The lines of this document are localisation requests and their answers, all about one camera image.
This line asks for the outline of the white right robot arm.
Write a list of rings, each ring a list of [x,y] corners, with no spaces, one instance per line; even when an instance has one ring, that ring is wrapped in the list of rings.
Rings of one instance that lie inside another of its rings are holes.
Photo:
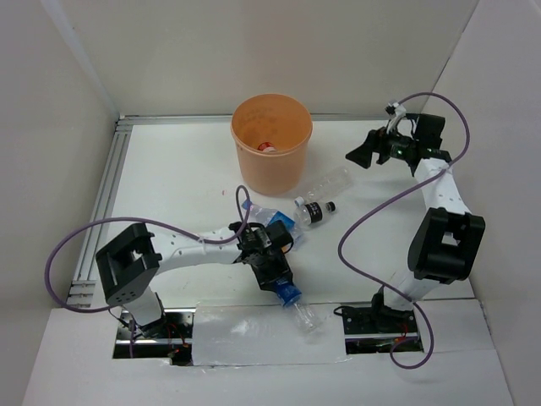
[[[379,332],[413,318],[413,305],[440,285],[466,280],[485,231],[483,217],[463,202],[441,149],[445,119],[430,114],[393,115],[386,126],[369,131],[346,159],[368,169],[391,158],[405,162],[422,187],[426,213],[407,253],[407,269],[393,274],[389,287],[374,294],[363,319]]]

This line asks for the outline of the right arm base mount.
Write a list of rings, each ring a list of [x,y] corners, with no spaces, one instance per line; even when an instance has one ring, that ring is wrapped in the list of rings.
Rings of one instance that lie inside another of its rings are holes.
[[[370,306],[340,305],[333,314],[342,320],[346,354],[389,353],[394,344],[396,352],[422,352],[418,324],[412,311],[398,317],[376,315]]]

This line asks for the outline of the dark blue label bottle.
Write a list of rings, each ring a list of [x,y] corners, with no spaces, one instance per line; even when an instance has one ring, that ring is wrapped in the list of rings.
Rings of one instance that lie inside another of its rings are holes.
[[[321,330],[322,320],[313,306],[303,300],[303,294],[294,283],[281,278],[275,282],[275,288],[282,308],[288,312],[302,333],[312,334]]]

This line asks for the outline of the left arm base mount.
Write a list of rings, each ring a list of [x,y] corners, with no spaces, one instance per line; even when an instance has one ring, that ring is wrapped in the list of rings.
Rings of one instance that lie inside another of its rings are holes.
[[[113,359],[164,359],[170,365],[192,366],[195,308],[165,309],[165,323],[153,332],[133,327],[132,316],[110,313],[117,321]]]

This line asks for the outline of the white cap clear bottle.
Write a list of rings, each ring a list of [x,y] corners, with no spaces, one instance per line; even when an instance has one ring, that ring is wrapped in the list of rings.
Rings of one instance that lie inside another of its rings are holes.
[[[352,178],[347,168],[337,167],[302,187],[293,202],[299,207],[316,201],[328,201],[351,186]]]

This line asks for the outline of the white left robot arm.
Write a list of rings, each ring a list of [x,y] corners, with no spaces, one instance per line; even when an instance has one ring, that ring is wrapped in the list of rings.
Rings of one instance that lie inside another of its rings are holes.
[[[286,253],[292,235],[283,222],[265,226],[234,222],[193,239],[178,233],[154,234],[142,222],[124,229],[96,254],[105,300],[123,307],[143,337],[159,337],[167,317],[152,279],[164,272],[205,264],[244,264],[262,291],[276,294],[285,307],[301,297]]]

